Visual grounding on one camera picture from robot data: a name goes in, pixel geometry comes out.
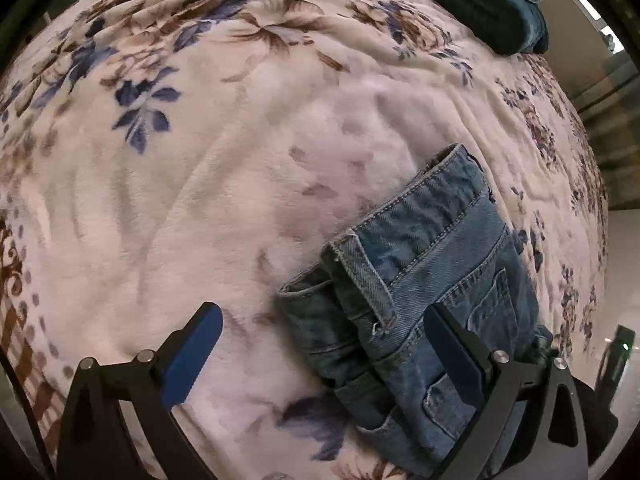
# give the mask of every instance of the white wall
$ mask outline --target white wall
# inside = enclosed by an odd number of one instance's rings
[[[600,335],[624,324],[639,334],[640,346],[640,209],[609,212],[608,251],[605,301],[597,320]]]
[[[611,53],[584,11],[573,0],[543,0],[540,10],[549,30],[544,56],[569,98],[606,77]]]

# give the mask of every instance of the blue denim jeans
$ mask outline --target blue denim jeans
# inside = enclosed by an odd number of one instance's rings
[[[394,199],[327,244],[321,263],[280,291],[308,361],[384,458],[429,476],[474,408],[425,338],[436,301],[489,350],[543,358],[529,275],[491,190],[464,146],[450,146]],[[518,403],[488,464],[495,474],[522,417]]]

